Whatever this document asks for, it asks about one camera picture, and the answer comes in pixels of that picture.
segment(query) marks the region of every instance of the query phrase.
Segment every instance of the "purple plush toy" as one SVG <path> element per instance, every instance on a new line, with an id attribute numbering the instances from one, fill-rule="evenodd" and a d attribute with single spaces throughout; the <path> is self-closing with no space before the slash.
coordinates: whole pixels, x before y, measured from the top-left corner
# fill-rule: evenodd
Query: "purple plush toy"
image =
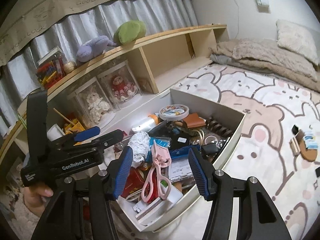
<path id="1" fill-rule="evenodd" d="M 116 47 L 117 44 L 109 40 L 107 36 L 99 36 L 81 45 L 77 52 L 77 60 L 80 62 L 87 62 L 100 54 L 107 48 L 107 46 Z"/>

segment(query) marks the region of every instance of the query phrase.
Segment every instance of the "power cord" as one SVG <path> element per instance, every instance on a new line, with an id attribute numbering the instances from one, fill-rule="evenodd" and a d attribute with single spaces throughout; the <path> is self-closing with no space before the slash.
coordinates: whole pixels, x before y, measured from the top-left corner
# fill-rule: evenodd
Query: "power cord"
<path id="1" fill-rule="evenodd" d="M 238 31 L 237 31 L 237 35 L 234 38 L 237 38 L 239 35 L 239 5 L 238 2 L 236 0 L 233 0 L 236 4 L 236 6 L 238 7 Z"/>

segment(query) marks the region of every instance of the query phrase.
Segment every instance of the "brown spiral coil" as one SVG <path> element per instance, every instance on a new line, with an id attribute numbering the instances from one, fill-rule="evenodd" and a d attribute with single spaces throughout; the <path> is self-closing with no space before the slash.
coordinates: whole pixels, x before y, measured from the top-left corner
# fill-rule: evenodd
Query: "brown spiral coil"
<path id="1" fill-rule="evenodd" d="M 215 119 L 212 117 L 208 119 L 206 122 L 207 129 L 210 130 L 211 132 L 214 132 L 218 134 L 221 137 L 230 137 L 233 135 L 233 131 L 230 130 L 229 128 L 222 126 L 220 123 L 218 123 Z"/>

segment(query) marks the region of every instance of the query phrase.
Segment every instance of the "fluffy beige blanket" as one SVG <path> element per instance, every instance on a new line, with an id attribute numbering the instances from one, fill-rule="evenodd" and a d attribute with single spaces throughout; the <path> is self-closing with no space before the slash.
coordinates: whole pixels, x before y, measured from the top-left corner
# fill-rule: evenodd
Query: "fluffy beige blanket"
<path id="1" fill-rule="evenodd" d="M 304 87 L 320 92 L 320 73 L 304 57 L 281 49 L 272 40 L 230 40 L 220 42 L 212 52 L 231 57 L 238 62 L 261 69 L 269 69 Z"/>

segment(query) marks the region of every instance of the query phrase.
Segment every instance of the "white wall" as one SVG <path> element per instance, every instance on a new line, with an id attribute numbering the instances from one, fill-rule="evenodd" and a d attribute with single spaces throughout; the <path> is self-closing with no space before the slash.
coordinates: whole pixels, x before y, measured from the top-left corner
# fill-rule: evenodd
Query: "white wall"
<path id="1" fill-rule="evenodd" d="M 304 0 L 269 0 L 269 13 L 259 12 L 255 0 L 236 0 L 239 5 L 237 38 L 277 39 L 276 21 L 285 19 L 320 32 L 320 23 Z M 238 12 L 233 0 L 193 0 L 199 24 L 225 23 L 230 38 L 237 33 Z"/>

